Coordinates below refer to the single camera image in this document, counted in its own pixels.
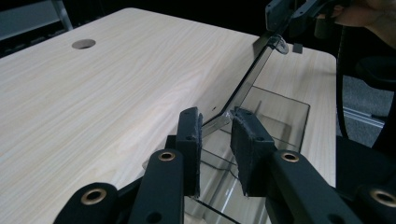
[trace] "clear plastic container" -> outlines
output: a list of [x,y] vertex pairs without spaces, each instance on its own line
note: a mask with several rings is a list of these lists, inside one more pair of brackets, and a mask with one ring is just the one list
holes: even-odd
[[[253,87],[242,103],[274,138],[278,149],[300,151],[309,105]],[[201,196],[186,198],[194,223],[265,223],[265,198],[243,195],[230,149],[231,124],[203,139]]]

